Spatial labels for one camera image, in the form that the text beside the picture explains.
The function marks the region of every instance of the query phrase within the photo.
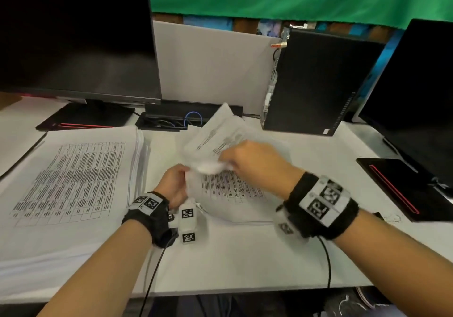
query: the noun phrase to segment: monitor stand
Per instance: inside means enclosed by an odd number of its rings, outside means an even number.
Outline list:
[[[453,221],[453,199],[402,160],[358,158],[357,163],[412,222]]]
[[[71,102],[51,115],[38,131],[73,129],[97,129],[124,126],[135,111],[134,108],[100,100],[86,100],[86,104]]]

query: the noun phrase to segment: black monitor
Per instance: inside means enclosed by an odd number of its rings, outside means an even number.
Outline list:
[[[453,22],[414,19],[360,117],[453,188]]]
[[[360,113],[404,161],[357,161],[413,221],[453,221],[452,34],[413,19]]]
[[[0,90],[161,98],[149,0],[0,0]]]

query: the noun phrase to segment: black wrist strap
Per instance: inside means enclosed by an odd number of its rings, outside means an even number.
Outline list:
[[[309,206],[303,204],[304,198],[311,201]],[[327,240],[341,235],[359,211],[358,204],[350,198],[348,191],[332,180],[323,177],[320,181],[316,175],[308,172],[300,178],[284,206],[289,213],[288,219],[303,237],[323,236]],[[330,219],[330,224],[326,226],[324,223],[328,212],[334,213],[334,219]]]
[[[171,246],[174,243],[174,240],[171,241],[174,235],[168,227],[169,201],[157,192],[148,194],[133,201],[122,223],[134,219],[150,232],[154,245],[160,248]]]

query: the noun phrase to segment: blue cable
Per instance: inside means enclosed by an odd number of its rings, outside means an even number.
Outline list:
[[[187,117],[192,113],[198,114],[200,116],[200,126],[203,125],[203,117],[201,116],[201,114],[199,114],[198,112],[192,111],[192,112],[189,112],[188,114],[186,114],[186,116],[184,117],[184,127],[186,127],[186,120],[188,120]]]

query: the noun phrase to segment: desk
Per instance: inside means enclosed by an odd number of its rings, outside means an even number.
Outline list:
[[[34,126],[42,121],[44,110],[48,115],[54,113],[47,106],[48,102],[44,104],[40,100],[43,99],[35,99],[36,106],[32,111],[23,111],[27,118],[36,114],[30,132],[34,132]],[[21,104],[17,103],[15,110],[20,110]],[[129,125],[133,125],[136,119],[135,115],[132,116]],[[260,128],[258,120],[245,120],[252,127]],[[361,207],[371,212],[379,211],[389,220],[400,220],[391,223],[453,261],[453,241],[449,236],[453,234],[453,225],[409,222],[356,163],[357,157],[393,156],[374,129],[343,122],[333,137],[271,134],[288,143],[294,165],[338,181],[347,187]],[[147,189],[154,188],[163,172],[180,161],[174,146],[175,135],[174,132],[144,131],[144,136],[151,142]],[[177,241],[167,249],[151,288],[152,295],[309,289],[327,285],[327,260],[316,239],[295,252],[277,237],[271,225],[237,226],[208,218],[204,219],[200,230],[201,238],[197,243],[183,246]],[[326,242],[326,246],[331,258],[332,287],[370,285],[369,280],[332,242]],[[155,250],[146,278],[148,259],[145,261],[133,296],[144,295],[159,252]],[[0,301],[47,301],[57,290],[51,288],[16,294],[2,297]]]

